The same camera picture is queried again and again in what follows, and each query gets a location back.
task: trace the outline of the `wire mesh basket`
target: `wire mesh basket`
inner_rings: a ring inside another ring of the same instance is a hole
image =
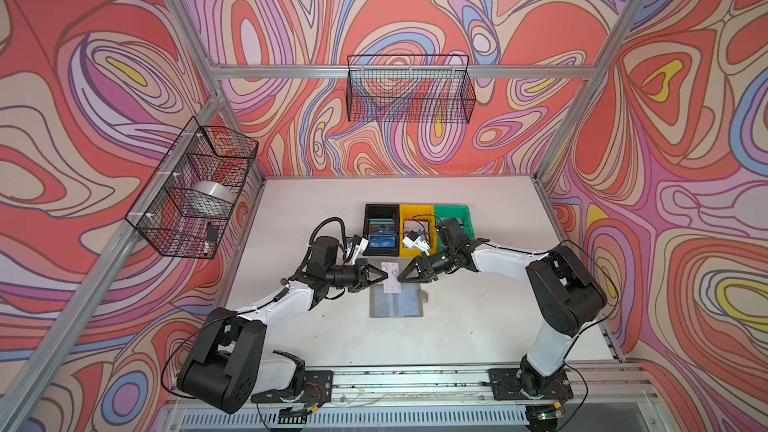
[[[197,124],[159,193],[146,210],[126,219],[160,255],[214,258],[258,146],[235,130]]]
[[[360,54],[347,57],[350,122],[469,123],[475,88],[469,56]]]

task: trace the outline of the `white card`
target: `white card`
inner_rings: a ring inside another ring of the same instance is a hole
[[[382,262],[382,270],[388,275],[384,281],[384,293],[399,294],[402,292],[400,282],[397,281],[397,276],[400,275],[400,266],[397,262]]]

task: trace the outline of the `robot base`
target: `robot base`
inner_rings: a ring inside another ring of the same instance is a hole
[[[317,388],[310,385],[310,382],[322,387],[325,395],[321,394]],[[333,372],[331,370],[307,370],[306,382],[304,383],[304,389],[300,394],[293,394],[294,397],[300,397],[298,403],[300,404],[314,404],[315,402],[328,402],[331,400],[331,389],[333,387]],[[260,394],[254,394],[251,396],[250,401],[254,404],[286,404],[290,405],[290,400],[282,390],[268,390],[261,392]]]
[[[518,368],[515,369],[490,369],[490,386],[493,389],[494,400],[530,400],[531,398],[522,392],[522,382],[518,379]],[[564,369],[560,369],[552,381],[541,390],[541,400],[556,400],[565,402],[574,398],[571,384]]]

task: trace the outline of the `white tabletop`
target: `white tabletop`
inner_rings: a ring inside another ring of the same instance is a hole
[[[346,234],[362,234],[367,203],[464,204],[475,235],[515,248],[558,244],[531,179],[526,176],[439,178],[308,178],[266,182],[227,308],[271,294],[301,261],[310,234],[323,219],[341,217]],[[338,224],[320,235],[340,238]],[[371,258],[400,263],[410,258]],[[543,321],[529,284],[495,274],[460,270],[423,284],[428,296],[417,318],[370,318],[370,291],[322,301],[279,331],[265,350],[284,350],[308,366],[481,364],[519,361]],[[569,360],[610,360],[593,327]]]

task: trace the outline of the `colorful patterned wall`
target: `colorful patterned wall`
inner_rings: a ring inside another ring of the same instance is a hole
[[[186,0],[213,62],[346,64],[451,53],[591,64],[626,0]],[[468,126],[350,124],[345,80],[225,82],[271,176],[530,173],[579,81],[478,80]]]
[[[206,98],[162,0],[0,0],[0,394]],[[149,427],[253,194],[213,261],[136,247],[27,430]]]
[[[650,0],[547,177],[682,430],[768,430],[767,91],[768,0]]]

